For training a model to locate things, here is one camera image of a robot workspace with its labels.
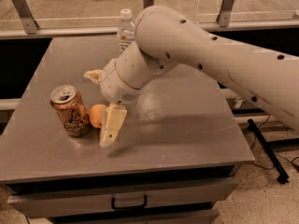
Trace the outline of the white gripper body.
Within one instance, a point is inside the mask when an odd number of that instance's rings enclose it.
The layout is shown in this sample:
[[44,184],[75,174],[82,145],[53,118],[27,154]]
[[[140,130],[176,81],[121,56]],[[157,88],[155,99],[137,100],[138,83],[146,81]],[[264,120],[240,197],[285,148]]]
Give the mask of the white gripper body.
[[112,59],[101,72],[101,92],[112,104],[128,105],[141,94],[141,90],[133,89],[121,80],[115,62]]

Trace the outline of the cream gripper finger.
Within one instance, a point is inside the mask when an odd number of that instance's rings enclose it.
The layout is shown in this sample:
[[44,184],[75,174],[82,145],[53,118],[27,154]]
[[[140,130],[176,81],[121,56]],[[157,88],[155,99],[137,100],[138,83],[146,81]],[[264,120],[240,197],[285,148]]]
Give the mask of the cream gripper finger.
[[110,104],[102,111],[102,128],[99,145],[109,147],[112,145],[125,121],[127,109],[125,105]]
[[83,76],[91,80],[93,83],[99,84],[101,82],[101,73],[102,73],[101,69],[95,69],[95,70],[86,71]]

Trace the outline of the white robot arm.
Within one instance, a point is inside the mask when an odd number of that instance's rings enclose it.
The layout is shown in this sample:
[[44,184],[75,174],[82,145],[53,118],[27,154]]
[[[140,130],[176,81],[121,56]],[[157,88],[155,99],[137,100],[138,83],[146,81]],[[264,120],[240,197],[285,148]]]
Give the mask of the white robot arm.
[[135,40],[103,69],[84,76],[109,101],[100,146],[115,142],[126,106],[179,64],[193,67],[299,131],[299,58],[208,33],[169,7],[151,6],[135,19]]

